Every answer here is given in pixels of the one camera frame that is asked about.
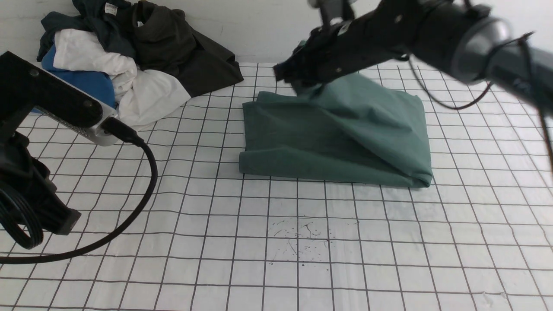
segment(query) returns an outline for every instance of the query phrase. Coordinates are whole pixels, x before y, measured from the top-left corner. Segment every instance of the clothing tag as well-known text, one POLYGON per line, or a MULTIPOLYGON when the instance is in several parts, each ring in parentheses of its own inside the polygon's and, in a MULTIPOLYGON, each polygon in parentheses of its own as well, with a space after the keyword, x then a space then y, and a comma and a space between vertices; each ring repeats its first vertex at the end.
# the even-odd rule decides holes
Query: clothing tag
POLYGON ((111 3, 106 3, 105 10, 107 14, 117 15, 117 7, 111 3))

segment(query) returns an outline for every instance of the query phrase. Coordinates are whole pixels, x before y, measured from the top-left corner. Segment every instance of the green towel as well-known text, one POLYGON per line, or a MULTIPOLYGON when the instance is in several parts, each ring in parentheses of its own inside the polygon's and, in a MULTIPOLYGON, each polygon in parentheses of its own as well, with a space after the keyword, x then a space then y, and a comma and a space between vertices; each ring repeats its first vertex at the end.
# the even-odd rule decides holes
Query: green towel
POLYGON ((360 74, 243 105, 244 174, 423 188, 432 181, 421 100, 360 74))

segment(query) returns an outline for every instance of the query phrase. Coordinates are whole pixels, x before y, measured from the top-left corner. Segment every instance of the white grid surface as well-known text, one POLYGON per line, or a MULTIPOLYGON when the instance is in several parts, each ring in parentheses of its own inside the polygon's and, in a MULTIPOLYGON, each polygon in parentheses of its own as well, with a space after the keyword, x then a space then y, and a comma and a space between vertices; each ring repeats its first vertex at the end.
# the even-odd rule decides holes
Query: white grid surface
MULTIPOLYGON (((477 106, 444 110, 406 64, 386 63, 362 73, 424 101, 430 188, 243 175, 241 104, 260 91, 294 93, 275 83, 272 64, 242 66, 244 82, 140 133, 160 177, 136 222, 87 256, 1 266, 0 311, 553 311, 553 180, 535 109, 493 88, 477 106)), ((450 104, 485 87, 418 71, 450 104)), ((2 256, 88 245, 142 197, 140 149, 95 146, 44 116, 20 131, 82 217, 31 251, 2 231, 2 256)))

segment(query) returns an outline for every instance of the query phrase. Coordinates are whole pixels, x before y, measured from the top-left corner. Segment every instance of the pile of clothes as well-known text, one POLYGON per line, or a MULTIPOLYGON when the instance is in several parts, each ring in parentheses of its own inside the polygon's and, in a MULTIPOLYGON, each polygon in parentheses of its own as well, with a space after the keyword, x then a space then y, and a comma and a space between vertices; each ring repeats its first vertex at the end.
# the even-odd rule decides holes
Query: pile of clothes
POLYGON ((37 61, 142 129, 192 97, 243 81, 235 55, 195 31, 182 10, 147 1, 72 0, 49 13, 37 61))

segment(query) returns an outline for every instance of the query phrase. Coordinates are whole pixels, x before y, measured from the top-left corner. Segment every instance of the wrinkled fabric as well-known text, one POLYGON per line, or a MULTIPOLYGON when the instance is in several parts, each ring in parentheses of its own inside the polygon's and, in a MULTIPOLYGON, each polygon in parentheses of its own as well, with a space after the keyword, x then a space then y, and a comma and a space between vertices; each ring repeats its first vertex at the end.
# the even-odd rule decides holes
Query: wrinkled fabric
POLYGON ((136 51, 127 34, 121 30, 115 15, 106 13, 106 3, 119 9, 129 8, 130 2, 125 0, 72 0, 80 16, 67 16, 58 12, 50 12, 41 20, 46 31, 40 38, 40 49, 37 61, 42 58, 54 44, 54 35, 63 29, 77 29, 94 32, 103 49, 107 52, 119 53, 131 58, 136 57, 136 51))
POLYGON ((68 71, 54 67, 56 46, 53 45, 42 59, 42 68, 77 89, 87 93, 109 107, 115 108, 115 93, 109 77, 98 71, 68 71))
POLYGON ((185 17, 182 10, 148 1, 117 13, 136 47, 140 68, 177 77, 192 97, 243 81, 235 55, 192 29, 185 17))
POLYGON ((55 35, 54 67, 72 71, 100 71, 109 75, 116 101, 132 87, 137 66, 130 57, 103 50, 98 38, 91 32, 64 29, 55 35))
POLYGON ((245 103, 244 174, 423 188, 432 181, 421 100, 359 74, 298 97, 245 103))
POLYGON ((157 70, 139 71, 132 85, 119 103, 119 118, 137 131, 173 113, 190 99, 175 77, 157 70))
POLYGON ((121 10, 117 18, 123 29, 132 34, 142 70, 154 69, 176 76, 179 65, 188 61, 196 48, 192 28, 182 10, 139 1, 131 9, 121 10))

